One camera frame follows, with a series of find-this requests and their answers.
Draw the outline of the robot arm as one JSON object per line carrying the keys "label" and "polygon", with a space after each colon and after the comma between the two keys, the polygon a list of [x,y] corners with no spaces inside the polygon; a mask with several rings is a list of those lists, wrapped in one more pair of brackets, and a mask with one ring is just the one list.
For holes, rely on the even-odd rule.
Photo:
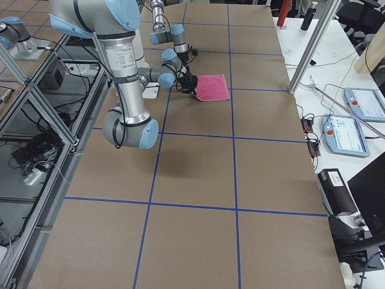
{"label": "robot arm", "polygon": [[170,88],[178,83],[182,93],[194,94],[198,78],[189,69],[182,25],[165,28],[164,8],[177,1],[151,1],[154,45],[172,42],[174,47],[161,54],[161,67],[138,67],[134,38],[140,26],[138,1],[52,1],[50,22],[54,29],[70,36],[100,41],[100,55],[105,56],[106,71],[117,89],[119,103],[110,109],[102,132],[116,147],[150,149],[158,138],[159,123],[151,117],[143,101],[143,91],[150,82]]}
{"label": "robot arm", "polygon": [[186,41],[185,30],[182,24],[171,26],[169,20],[164,15],[164,8],[171,5],[183,3],[183,1],[151,0],[150,11],[152,12],[153,33],[150,35],[150,41],[153,45],[173,42],[174,51],[179,57],[184,76],[190,76],[189,71],[189,53],[191,47]]}

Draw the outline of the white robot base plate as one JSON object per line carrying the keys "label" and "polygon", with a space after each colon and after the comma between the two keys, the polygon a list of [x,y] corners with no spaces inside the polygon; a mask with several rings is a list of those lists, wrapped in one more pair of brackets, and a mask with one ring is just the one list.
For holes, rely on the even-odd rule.
{"label": "white robot base plate", "polygon": [[157,83],[150,83],[143,91],[143,99],[156,99],[160,86]]}

